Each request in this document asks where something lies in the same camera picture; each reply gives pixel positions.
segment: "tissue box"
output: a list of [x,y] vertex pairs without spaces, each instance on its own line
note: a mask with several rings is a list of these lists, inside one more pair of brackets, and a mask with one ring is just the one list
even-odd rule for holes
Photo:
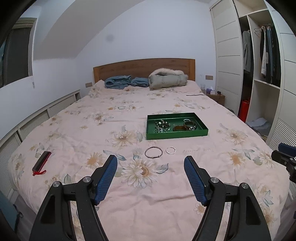
[[210,94],[210,95],[214,95],[216,94],[216,92],[212,89],[207,89],[207,93]]

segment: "red cylinder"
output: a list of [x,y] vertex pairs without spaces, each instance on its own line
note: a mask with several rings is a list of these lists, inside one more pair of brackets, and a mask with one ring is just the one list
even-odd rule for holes
[[249,106],[250,106],[250,101],[248,100],[242,100],[241,106],[239,109],[239,118],[243,121],[246,122],[248,111],[249,111]]

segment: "open closet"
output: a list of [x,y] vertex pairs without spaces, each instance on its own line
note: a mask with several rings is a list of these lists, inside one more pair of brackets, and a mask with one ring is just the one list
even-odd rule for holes
[[292,116],[282,114],[285,121],[279,118],[292,106],[284,102],[290,93],[289,101],[296,101],[291,75],[296,74],[296,37],[291,29],[264,0],[221,0],[210,11],[217,55],[216,90],[225,95],[225,107],[271,148],[277,149],[284,141],[296,145]]

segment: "bracelet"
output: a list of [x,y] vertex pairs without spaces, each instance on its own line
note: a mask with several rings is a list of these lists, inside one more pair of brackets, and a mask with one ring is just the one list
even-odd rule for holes
[[194,131],[196,129],[196,123],[193,121],[184,121],[184,126],[186,126],[190,131]]
[[[168,148],[173,148],[175,151],[174,152],[168,152]],[[174,147],[168,147],[165,151],[166,151],[166,153],[167,154],[175,154],[175,152],[176,152],[176,148],[174,148]]]
[[159,155],[159,156],[147,156],[146,155],[146,152],[149,150],[149,149],[151,149],[151,148],[157,148],[157,149],[159,149],[159,150],[161,150],[159,147],[157,147],[157,146],[151,146],[151,147],[149,147],[146,151],[145,151],[145,153],[144,153],[144,155],[145,155],[145,157],[147,157],[147,158],[151,158],[151,159],[154,159],[154,158],[158,158],[158,157],[161,157],[162,156],[162,154],[163,154],[163,151],[161,150],[161,154]]
[[175,126],[173,128],[173,131],[187,131],[187,130],[188,130],[187,126]]

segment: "metal bolt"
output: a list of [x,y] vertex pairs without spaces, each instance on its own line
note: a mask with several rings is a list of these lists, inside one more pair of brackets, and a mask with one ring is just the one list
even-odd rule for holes
[[88,182],[91,181],[91,177],[84,177],[84,178],[83,178],[83,181],[84,181],[85,183],[88,183]]
[[246,183],[242,183],[242,187],[245,188],[245,189],[247,189],[247,188],[249,188],[249,185],[246,184]]
[[56,188],[56,187],[59,186],[59,182],[58,181],[55,181],[52,185]]
[[212,178],[211,178],[211,182],[213,182],[213,183],[218,183],[218,182],[219,182],[219,179],[216,178],[216,177],[212,177]]

